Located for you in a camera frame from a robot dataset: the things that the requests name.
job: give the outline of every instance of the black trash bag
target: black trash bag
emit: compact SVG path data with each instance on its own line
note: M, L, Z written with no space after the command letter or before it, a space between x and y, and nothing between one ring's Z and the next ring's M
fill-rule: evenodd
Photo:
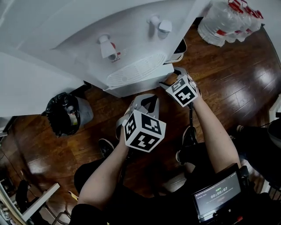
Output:
M185 43L184 39L182 39L179 46L176 48L174 54L184 53L186 50L187 50L186 43Z
M52 98L46 107L45 114L57 137L75 134L79 129L79 105L77 98L72 94L63 92ZM71 121L70 114L75 115L77 119L75 124Z

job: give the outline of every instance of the red label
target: red label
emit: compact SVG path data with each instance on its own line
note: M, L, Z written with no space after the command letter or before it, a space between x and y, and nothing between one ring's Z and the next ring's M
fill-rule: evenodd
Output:
M113 46L113 47L114 47L114 48L116 49L116 46L115 46L115 44L114 44L114 43L112 43L112 42L111 42L111 44L112 44L112 46Z
M239 13L243 13L243 10L238 6L236 5L235 3L233 2L230 2L228 3L228 5L235 11L239 12Z
M225 36L226 35L226 32L224 32L222 30L218 30L216 33L221 35L221 36Z
M248 33L253 33L253 31L251 31L250 29L246 29L246 31L247 31Z
M240 222L242 219L243 219L243 217L242 217L242 216L238 216L238 218L237 218L237 222Z

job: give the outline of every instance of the trash can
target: trash can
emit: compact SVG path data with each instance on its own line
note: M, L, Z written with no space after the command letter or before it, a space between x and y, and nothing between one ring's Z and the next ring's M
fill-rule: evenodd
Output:
M94 117L87 100L65 92L49 101L45 114L57 137L75 134Z
M179 46L175 50L174 54L165 63L179 62L183 58L184 53L186 52L186 50L187 50L187 46L186 46L185 40L182 39L180 44L179 44Z

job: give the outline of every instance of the hand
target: hand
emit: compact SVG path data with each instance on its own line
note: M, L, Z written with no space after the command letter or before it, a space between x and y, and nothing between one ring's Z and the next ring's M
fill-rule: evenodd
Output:
M203 102L204 100L203 100L203 98L202 98L202 96L200 95L200 92L199 92L199 89L196 87L196 91L197 91L197 95L198 95L198 97L193 101L193 106L196 108L196 106L198 105L198 104L200 104L201 102Z

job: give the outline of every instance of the water dispenser spigot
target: water dispenser spigot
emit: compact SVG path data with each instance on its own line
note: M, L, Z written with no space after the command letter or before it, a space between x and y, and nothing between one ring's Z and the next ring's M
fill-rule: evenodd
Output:
M158 30L158 37L160 39L165 39L168 34L172 31L172 23L169 20L163 19L160 21L158 15L151 16L148 23L153 24L153 26Z
M107 34L100 36L98 39L98 43L101 45L101 56L102 58L115 60L117 58L117 52L109 39L110 36Z

